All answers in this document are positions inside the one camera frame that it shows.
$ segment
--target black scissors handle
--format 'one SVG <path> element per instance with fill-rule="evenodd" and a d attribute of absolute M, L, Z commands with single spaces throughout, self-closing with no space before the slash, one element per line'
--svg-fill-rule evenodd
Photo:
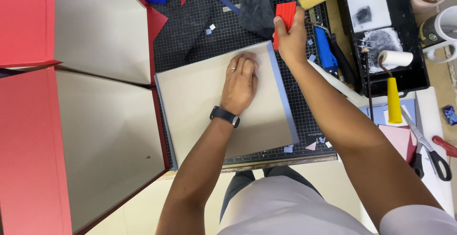
<path fill-rule="evenodd" d="M 449 167 L 448 163 L 446 160 L 444 160 L 438 153 L 437 151 L 430 151 L 430 160 L 432 161 L 433 166 L 435 166 L 435 170 L 437 171 L 438 177 L 442 181 L 450 181 L 452 179 L 452 172 L 451 168 Z M 440 162 L 444 167 L 444 170 L 446 171 L 446 176 L 443 174 L 443 170 L 441 169 Z"/>
<path fill-rule="evenodd" d="M 416 153 L 414 155 L 414 160 L 411 163 L 411 167 L 420 179 L 424 177 L 424 169 L 422 168 L 422 155 L 420 153 Z"/>

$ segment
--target cutting mat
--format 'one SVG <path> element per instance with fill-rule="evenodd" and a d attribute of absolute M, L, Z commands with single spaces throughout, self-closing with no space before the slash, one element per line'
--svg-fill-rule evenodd
<path fill-rule="evenodd" d="M 229 0 L 238 4 L 240 0 Z M 283 3 L 283 0 L 271 0 L 273 5 Z M 195 63 L 233 50 L 244 48 L 265 41 L 251 32 L 243 29 L 238 22 L 238 16 L 233 11 L 223 12 L 225 7 L 219 0 L 186 0 L 181 6 L 180 0 L 168 0 L 167 5 L 152 5 L 156 10 L 168 17 L 168 21 L 154 40 L 155 71 L 163 72 L 184 64 Z M 328 16 L 325 3 L 314 7 L 318 22 L 328 27 Z M 189 26 L 190 23 L 203 24 L 202 27 Z M 206 35 L 205 29 L 211 24 L 215 29 Z M 317 56 L 315 63 L 320 65 L 317 48 L 311 26 L 306 25 L 308 40 L 313 44 L 307 47 L 307 57 Z M 297 127 L 300 143 L 294 145 L 292 153 L 285 153 L 283 148 L 265 150 L 262 152 L 239 156 L 224 161 L 225 165 L 292 159 L 335 153 L 325 145 L 327 140 L 320 131 L 311 111 L 306 104 L 298 84 L 292 77 L 284 61 L 276 52 L 276 57 L 283 77 L 284 86 L 289 99 L 290 108 Z M 170 167 L 173 168 L 169 141 L 165 136 Z M 316 150 L 305 147 L 317 142 Z"/>

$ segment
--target red plastic tool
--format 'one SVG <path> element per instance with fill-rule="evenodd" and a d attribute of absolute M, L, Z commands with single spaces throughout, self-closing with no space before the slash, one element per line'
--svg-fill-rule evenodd
<path fill-rule="evenodd" d="M 288 3 L 281 3 L 276 5 L 276 16 L 280 16 L 284 24 L 286 25 L 286 29 L 289 31 L 290 27 L 292 26 L 293 16 L 295 15 L 295 7 L 297 3 L 295 1 L 288 2 Z M 273 41 L 273 49 L 279 49 L 279 40 L 278 40 L 278 33 L 275 29 L 275 39 Z"/>
<path fill-rule="evenodd" d="M 433 136 L 431 140 L 433 140 L 435 144 L 442 146 L 446 150 L 446 155 L 457 157 L 457 148 L 444 141 L 440 136 Z"/>

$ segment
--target mug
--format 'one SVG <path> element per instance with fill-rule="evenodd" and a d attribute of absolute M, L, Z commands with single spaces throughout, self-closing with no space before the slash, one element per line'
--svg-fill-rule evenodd
<path fill-rule="evenodd" d="M 428 59 L 445 63 L 457 58 L 457 6 L 449 7 L 419 25 L 422 49 Z M 435 57 L 435 50 L 449 45 L 452 55 L 446 60 Z"/>

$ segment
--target black watch strap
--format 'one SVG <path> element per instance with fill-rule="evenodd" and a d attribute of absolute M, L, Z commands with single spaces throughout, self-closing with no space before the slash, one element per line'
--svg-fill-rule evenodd
<path fill-rule="evenodd" d="M 223 120 L 231 123 L 234 128 L 238 127 L 239 117 L 230 113 L 229 111 L 220 109 L 218 106 L 215 106 L 213 108 L 213 110 L 211 111 L 211 115 L 209 116 L 209 119 L 212 120 L 214 117 L 218 117 L 220 119 L 223 119 Z"/>

